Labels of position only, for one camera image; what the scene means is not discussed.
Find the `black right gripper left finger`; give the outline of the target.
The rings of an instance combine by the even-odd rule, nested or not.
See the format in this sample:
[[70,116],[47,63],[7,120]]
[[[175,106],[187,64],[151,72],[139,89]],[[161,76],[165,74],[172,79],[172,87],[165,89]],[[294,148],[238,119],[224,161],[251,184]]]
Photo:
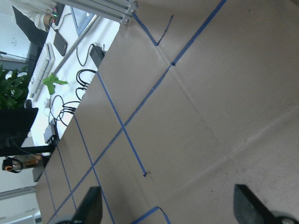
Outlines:
[[101,187],[90,187],[77,211],[71,219],[71,224],[100,224],[102,221]]

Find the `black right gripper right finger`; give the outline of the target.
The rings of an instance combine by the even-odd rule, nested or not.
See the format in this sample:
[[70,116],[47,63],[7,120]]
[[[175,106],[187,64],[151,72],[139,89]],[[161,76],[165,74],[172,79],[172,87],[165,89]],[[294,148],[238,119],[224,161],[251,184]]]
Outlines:
[[233,212],[239,224],[278,224],[277,218],[247,185],[234,186]]

